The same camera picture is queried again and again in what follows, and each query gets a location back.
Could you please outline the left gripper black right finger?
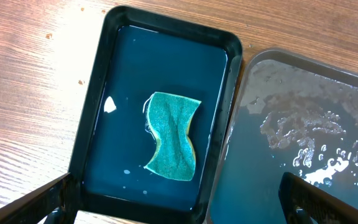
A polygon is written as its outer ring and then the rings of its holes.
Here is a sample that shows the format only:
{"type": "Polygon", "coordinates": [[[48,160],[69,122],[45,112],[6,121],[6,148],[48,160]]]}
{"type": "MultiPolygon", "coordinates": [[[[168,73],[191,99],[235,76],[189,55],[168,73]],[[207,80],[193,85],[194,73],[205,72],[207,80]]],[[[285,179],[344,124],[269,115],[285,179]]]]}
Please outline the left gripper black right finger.
{"type": "Polygon", "coordinates": [[[278,196],[288,224],[358,224],[358,209],[286,172],[278,196]]]}

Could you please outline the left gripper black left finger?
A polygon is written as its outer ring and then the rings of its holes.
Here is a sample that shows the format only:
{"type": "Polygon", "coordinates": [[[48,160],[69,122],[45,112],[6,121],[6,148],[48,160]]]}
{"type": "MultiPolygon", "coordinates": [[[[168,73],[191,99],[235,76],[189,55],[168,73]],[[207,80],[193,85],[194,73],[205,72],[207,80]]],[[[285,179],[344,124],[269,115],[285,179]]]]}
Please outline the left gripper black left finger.
{"type": "Polygon", "coordinates": [[[73,223],[80,208],[80,183],[71,173],[0,208],[0,224],[73,223]]]}

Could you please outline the green yellow sponge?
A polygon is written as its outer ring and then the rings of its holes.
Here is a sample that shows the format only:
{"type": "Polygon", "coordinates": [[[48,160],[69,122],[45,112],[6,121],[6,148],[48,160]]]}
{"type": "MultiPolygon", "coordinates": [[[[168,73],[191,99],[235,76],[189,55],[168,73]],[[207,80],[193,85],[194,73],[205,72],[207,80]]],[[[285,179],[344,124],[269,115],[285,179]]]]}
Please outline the green yellow sponge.
{"type": "Polygon", "coordinates": [[[151,95],[145,117],[156,148],[145,169],[166,179],[193,179],[196,155],[188,134],[200,104],[200,100],[170,93],[156,91],[151,95]]]}

